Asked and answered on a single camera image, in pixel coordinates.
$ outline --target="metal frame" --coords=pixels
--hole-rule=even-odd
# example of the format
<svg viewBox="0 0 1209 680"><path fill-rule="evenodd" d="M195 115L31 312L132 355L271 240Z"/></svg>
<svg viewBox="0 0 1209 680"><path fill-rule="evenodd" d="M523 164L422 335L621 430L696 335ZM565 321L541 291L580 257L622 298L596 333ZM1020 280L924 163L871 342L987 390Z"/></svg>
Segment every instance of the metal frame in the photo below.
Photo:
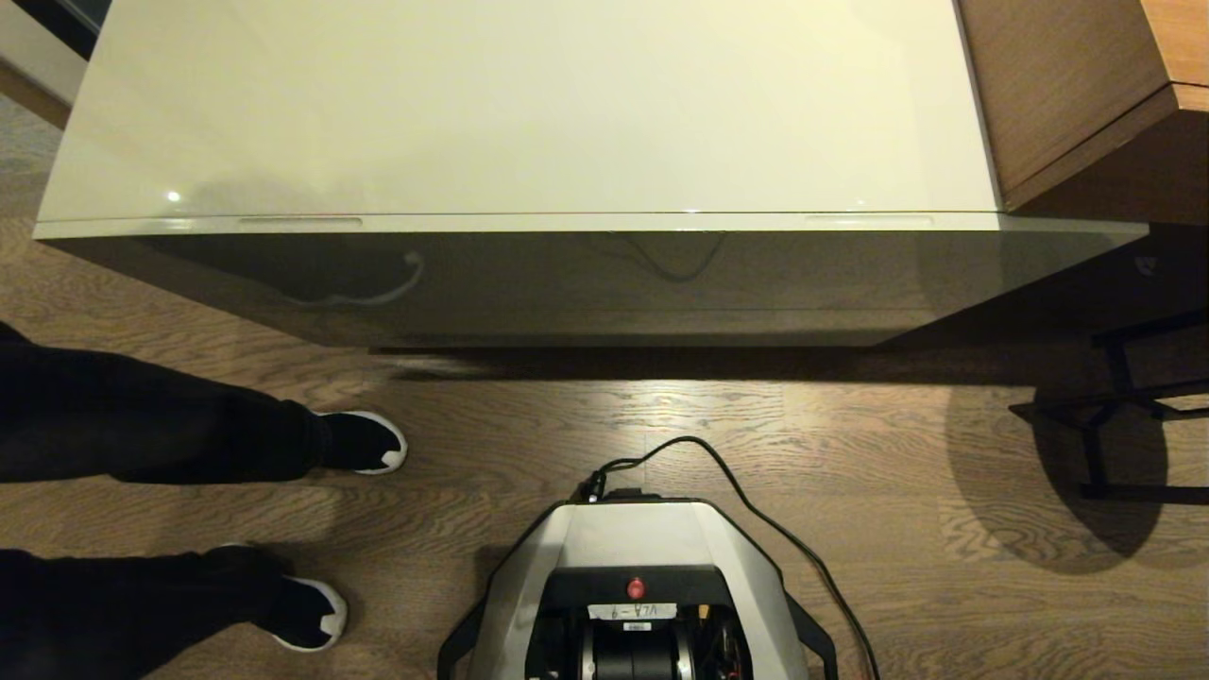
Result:
<svg viewBox="0 0 1209 680"><path fill-rule="evenodd" d="M1158 421L1209 417L1209 407L1176 409L1158 400L1188 394L1209 394L1209 378L1138 387L1134 385L1133 374L1129 370L1129 357L1126 353L1126 344L1133 340L1153 338L1205 323L1209 323L1209 310L1201 309L1095 335L1092 338L1092 346L1101 347L1105 351L1112 378L1111 392L1071 399L1039 400L1008 408L1025 420L1030 420L1034 415L1041 415L1078 431L1083 440L1083 456L1087 459L1089 477L1089 483L1080 486L1084 499L1209 505L1209 486L1113 484L1109 479L1104 450L1100 444L1100 428L1112 420L1112 416L1126 404L1135 404L1146 409L1150 411L1150 416ZM1089 419L1075 417L1075 410L1092 407L1098 408Z"/></svg>
<svg viewBox="0 0 1209 680"><path fill-rule="evenodd" d="M658 526L658 532L635 532ZM713 505L692 499L555 505L491 575L487 594L441 645L436 676L473 649L469 678L520 678L542 594L555 567L711 564L727 578L747 633L754 678L808 676L802 646L838 679L835 645L785 590L776 564Z"/></svg>

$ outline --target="wooden floor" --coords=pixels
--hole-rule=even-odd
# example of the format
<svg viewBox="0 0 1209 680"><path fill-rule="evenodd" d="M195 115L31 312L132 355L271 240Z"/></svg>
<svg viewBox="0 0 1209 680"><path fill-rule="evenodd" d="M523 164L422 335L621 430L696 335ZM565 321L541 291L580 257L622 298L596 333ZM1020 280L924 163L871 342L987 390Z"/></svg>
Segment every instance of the wooden floor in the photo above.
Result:
<svg viewBox="0 0 1209 680"><path fill-rule="evenodd" d="M713 442L754 502L828 560L886 679L1209 678L1209 509L1071 500L1064 462L1042 459L1006 409L1046 380L1094 384L1095 357L1077 345L665 352L666 364L590 351L548 363L542 352L369 356L31 243L44 178L0 175L0 318L47 345L317 409L380 410L411 440L406 467L388 477L0 488L0 544L86 557L250 541L331 581L353 607L328 652L293 653L238 626L157 679L430 678L442 636L540 508L602 461L683 433ZM704 379L710 364L696 359L727 379ZM1204 421L1168 425L1165 439L1173 482L1205 483ZM815 571L741 511L705 456L678 448L630 480L730 512L832 630L841 678L863 676Z"/></svg>

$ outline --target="glossy white cabinet top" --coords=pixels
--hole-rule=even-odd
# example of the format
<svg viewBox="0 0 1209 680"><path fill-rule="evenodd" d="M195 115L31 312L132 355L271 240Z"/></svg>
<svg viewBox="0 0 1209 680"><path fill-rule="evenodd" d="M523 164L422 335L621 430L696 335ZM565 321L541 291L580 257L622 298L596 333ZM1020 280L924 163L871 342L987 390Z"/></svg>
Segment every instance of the glossy white cabinet top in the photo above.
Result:
<svg viewBox="0 0 1209 680"><path fill-rule="evenodd" d="M950 0L117 0L40 220L995 208Z"/></svg>

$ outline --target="white shoe sole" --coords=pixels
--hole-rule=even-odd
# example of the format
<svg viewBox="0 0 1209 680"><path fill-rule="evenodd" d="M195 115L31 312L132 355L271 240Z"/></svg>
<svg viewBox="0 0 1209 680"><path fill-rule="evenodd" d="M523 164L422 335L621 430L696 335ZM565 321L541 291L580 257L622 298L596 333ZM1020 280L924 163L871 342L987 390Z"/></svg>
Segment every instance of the white shoe sole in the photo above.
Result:
<svg viewBox="0 0 1209 680"><path fill-rule="evenodd" d="M343 635L345 633L345 624L348 623L348 603L345 601L345 598L341 598L340 593L337 593L335 588L328 586L322 581L312 581L310 578L295 578L293 576L283 576L283 578L296 581L299 583L302 583L303 586L311 586L316 590L319 590L319 593L322 593L323 597L328 599L328 603L331 605L332 612L325 615L323 618L319 620L319 630L323 630L324 633L330 635L330 639L322 647L300 647L297 645L291 645L285 640L282 640L277 635L273 635L273 639L280 642L282 646L287 649L303 653L322 652L323 650L326 650L328 647L335 645L340 640L340 636Z"/></svg>
<svg viewBox="0 0 1209 680"><path fill-rule="evenodd" d="M400 467L403 467L403 462L405 460L407 460L407 438L403 436L403 432L399 432L399 428L395 427L393 422L391 422L389 420L380 416L376 413L371 413L371 411L329 411L329 413L314 411L314 414L316 415L320 415L320 416L322 415L355 415L358 417L364 417L365 420L372 420L374 422L376 422L376 423L381 425L382 427L386 427L387 430L389 430L391 433L394 434L394 437L399 440L399 450L398 451L387 451L386 454L382 455L382 463L386 465L386 467L382 467L382 468L378 468L378 469L354 469L353 472L355 472L357 474L389 474L389 473L399 469Z"/></svg>

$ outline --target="black pants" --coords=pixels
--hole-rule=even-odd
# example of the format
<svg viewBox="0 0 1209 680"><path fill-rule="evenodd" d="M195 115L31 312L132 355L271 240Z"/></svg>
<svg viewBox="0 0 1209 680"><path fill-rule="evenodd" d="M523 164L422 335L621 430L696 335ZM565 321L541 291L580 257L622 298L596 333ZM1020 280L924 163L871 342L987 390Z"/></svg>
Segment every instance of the black pants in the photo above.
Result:
<svg viewBox="0 0 1209 680"><path fill-rule="evenodd" d="M0 324L0 482L296 479L330 433L293 402ZM0 678L140 678L266 612L282 566L253 551L40 559L0 551Z"/></svg>

